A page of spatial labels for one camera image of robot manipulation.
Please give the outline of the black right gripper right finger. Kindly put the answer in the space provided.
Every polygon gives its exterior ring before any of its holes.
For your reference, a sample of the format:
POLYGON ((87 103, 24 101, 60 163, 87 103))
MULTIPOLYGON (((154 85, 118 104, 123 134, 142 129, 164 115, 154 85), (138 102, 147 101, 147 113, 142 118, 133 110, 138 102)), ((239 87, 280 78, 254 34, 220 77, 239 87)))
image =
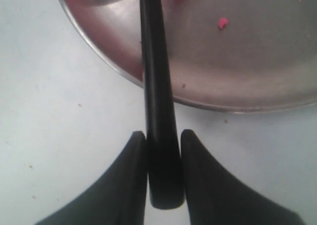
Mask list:
POLYGON ((295 212, 257 193, 227 171, 194 131, 181 134, 185 194, 193 225, 302 225, 295 212))

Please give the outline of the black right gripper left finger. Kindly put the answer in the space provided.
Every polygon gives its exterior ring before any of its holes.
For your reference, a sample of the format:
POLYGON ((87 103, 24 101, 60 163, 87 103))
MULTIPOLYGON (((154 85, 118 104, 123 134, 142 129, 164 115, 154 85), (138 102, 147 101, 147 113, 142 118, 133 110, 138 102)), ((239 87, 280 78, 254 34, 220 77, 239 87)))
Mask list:
POLYGON ((40 225, 142 225, 147 194, 147 147, 135 131, 108 170, 83 194, 40 225))

